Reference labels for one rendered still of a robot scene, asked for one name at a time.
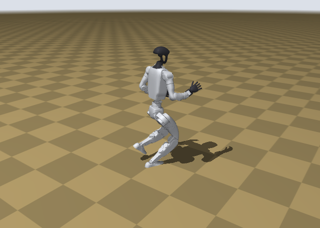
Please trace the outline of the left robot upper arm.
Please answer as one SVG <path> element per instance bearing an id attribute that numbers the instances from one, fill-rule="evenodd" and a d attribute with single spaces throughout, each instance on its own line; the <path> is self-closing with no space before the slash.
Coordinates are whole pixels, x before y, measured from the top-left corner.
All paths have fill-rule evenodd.
<path id="1" fill-rule="evenodd" d="M 142 90 L 142 91 L 146 91 L 147 90 L 147 85 L 146 83 L 148 82 L 148 74 L 149 74 L 149 69 L 150 69 L 151 66 L 148 66 L 146 69 L 145 69 L 145 73 L 144 73 L 144 76 L 142 77 L 142 80 L 139 84 L 139 88 Z"/>

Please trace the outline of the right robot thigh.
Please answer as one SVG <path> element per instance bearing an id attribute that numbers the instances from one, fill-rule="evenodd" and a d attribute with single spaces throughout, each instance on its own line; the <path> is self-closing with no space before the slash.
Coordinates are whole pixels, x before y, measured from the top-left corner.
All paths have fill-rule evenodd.
<path id="1" fill-rule="evenodd" d="M 167 114 L 160 112 L 156 115 L 157 121 L 165 128 L 167 131 L 171 134 L 171 136 L 168 137 L 167 141 L 170 143 L 173 139 L 179 140 L 179 130 L 177 127 L 176 122 Z"/>

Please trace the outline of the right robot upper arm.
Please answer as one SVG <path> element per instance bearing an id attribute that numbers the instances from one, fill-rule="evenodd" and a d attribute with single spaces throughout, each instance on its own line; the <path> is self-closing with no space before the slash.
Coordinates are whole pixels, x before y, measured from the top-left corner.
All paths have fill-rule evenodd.
<path id="1" fill-rule="evenodd" d="M 171 101 L 175 101 L 177 99 L 174 98 L 175 86 L 174 86 L 174 76 L 173 73 L 167 70 L 162 71 L 162 78 L 166 83 L 167 91 L 169 94 L 169 99 Z"/>

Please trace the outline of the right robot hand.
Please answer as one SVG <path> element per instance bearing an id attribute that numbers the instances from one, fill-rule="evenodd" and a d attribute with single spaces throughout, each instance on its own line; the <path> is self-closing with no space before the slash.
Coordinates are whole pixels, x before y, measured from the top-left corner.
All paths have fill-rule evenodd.
<path id="1" fill-rule="evenodd" d="M 190 86 L 190 89 L 188 89 L 188 90 L 185 91 L 185 92 L 190 91 L 190 92 L 191 92 L 191 95 L 192 95 L 193 93 L 199 91 L 200 89 L 202 89 L 200 83 L 197 84 L 198 81 L 197 81 L 194 85 L 193 85 L 193 83 L 194 83 L 194 81 L 192 81 L 192 84 L 191 84 L 191 86 Z M 197 84 L 197 85 L 196 85 L 196 84 Z M 200 86 L 198 86 L 198 85 L 200 85 Z M 201 88 L 199 88 L 199 87 L 201 87 Z M 198 89 L 198 88 L 199 88 L 199 89 Z M 191 96 L 191 95 L 189 95 L 189 96 Z"/>

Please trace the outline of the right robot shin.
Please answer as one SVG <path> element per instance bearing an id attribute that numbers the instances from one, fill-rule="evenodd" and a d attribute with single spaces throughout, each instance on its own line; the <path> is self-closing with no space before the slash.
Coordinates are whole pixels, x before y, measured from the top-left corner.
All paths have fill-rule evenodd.
<path id="1" fill-rule="evenodd" d="M 160 160 L 162 157 L 166 156 L 170 153 L 176 146 L 178 145 L 178 140 L 175 138 L 170 143 L 167 141 L 163 143 L 163 145 L 159 148 L 158 152 L 151 158 L 150 164 L 153 164 Z"/>

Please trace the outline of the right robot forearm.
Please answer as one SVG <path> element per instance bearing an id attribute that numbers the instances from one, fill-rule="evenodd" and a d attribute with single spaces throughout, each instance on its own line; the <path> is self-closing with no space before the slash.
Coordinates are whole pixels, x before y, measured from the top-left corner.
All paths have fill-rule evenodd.
<path id="1" fill-rule="evenodd" d="M 181 101 L 181 100 L 187 99 L 191 94 L 192 93 L 188 90 L 187 92 L 184 92 L 184 93 L 174 93 L 173 97 L 174 99 Z"/>

